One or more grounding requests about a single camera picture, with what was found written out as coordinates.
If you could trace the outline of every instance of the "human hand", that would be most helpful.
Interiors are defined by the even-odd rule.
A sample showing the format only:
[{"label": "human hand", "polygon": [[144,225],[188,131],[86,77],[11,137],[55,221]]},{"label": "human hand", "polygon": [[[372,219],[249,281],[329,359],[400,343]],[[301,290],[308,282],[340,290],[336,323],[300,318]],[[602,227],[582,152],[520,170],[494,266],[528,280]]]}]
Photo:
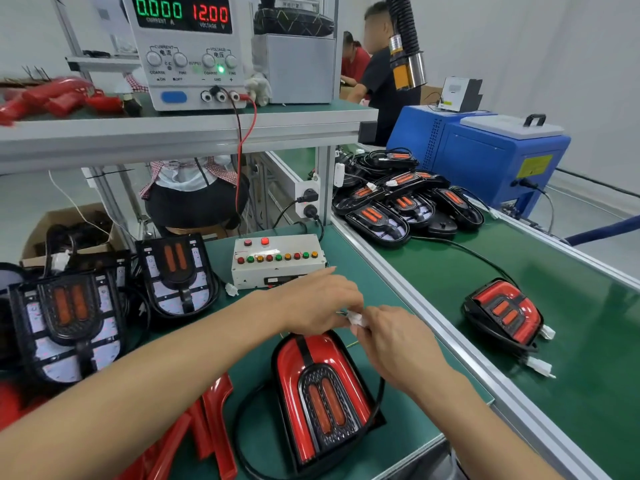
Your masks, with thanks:
[{"label": "human hand", "polygon": [[369,361],[396,389],[416,402],[425,394],[444,393],[457,373],[449,366],[431,329],[404,308],[369,306],[369,328],[352,326]]},{"label": "human hand", "polygon": [[263,292],[264,306],[277,309],[281,331],[319,335],[349,325],[336,312],[345,308],[362,311],[364,299],[356,283],[334,271],[335,267],[321,269]]}]

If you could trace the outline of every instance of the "person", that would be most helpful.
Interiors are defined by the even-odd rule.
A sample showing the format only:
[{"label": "person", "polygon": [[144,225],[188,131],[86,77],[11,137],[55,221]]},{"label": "person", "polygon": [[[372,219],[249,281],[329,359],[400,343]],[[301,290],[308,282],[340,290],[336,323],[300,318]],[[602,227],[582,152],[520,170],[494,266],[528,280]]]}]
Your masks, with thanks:
[{"label": "person", "polygon": [[[142,67],[127,74],[117,93],[148,93]],[[201,232],[236,234],[249,198],[249,179],[237,173],[230,155],[151,162],[151,181],[140,197],[162,236]]]},{"label": "person", "polygon": [[394,35],[394,24],[387,3],[375,3],[364,15],[364,46],[372,54],[362,80],[347,97],[347,101],[360,103],[370,95],[369,107],[378,110],[378,128],[374,141],[361,141],[375,146],[386,146],[402,108],[420,104],[420,88],[397,91],[391,71],[389,39]]},{"label": "person", "polygon": [[364,50],[360,42],[353,39],[350,32],[344,33],[342,40],[342,71],[340,80],[350,88],[362,80],[371,56]]},{"label": "person", "polygon": [[283,332],[317,335],[347,326],[337,313],[345,309],[367,318],[369,329],[354,332],[372,366],[448,437],[469,478],[561,478],[449,366],[425,323],[402,308],[364,309],[357,285],[334,270],[254,291],[13,423],[0,432],[3,480],[112,479],[254,347]]}]

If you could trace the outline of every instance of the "black corrugated hose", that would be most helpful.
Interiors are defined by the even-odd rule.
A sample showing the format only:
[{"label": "black corrugated hose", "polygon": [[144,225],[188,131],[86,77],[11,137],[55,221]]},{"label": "black corrugated hose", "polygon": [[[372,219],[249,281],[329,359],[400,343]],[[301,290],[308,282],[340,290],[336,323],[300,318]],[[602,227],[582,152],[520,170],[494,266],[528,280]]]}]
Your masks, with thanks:
[{"label": "black corrugated hose", "polygon": [[400,37],[404,53],[407,57],[420,52],[418,32],[415,31],[411,0],[387,0],[389,14],[396,21],[396,28]]}]

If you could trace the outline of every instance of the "power outlet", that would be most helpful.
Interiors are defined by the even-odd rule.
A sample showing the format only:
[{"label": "power outlet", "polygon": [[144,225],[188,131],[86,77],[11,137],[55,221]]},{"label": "power outlet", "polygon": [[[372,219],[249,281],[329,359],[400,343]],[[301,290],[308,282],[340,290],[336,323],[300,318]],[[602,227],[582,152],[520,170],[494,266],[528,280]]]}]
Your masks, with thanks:
[{"label": "power outlet", "polygon": [[[318,195],[320,195],[320,177],[316,173],[311,180],[307,180],[306,182],[296,182],[296,198],[302,197],[307,190],[315,190]],[[299,217],[305,218],[305,207],[310,203],[314,204],[318,207],[319,202],[296,202],[296,213]]]}]

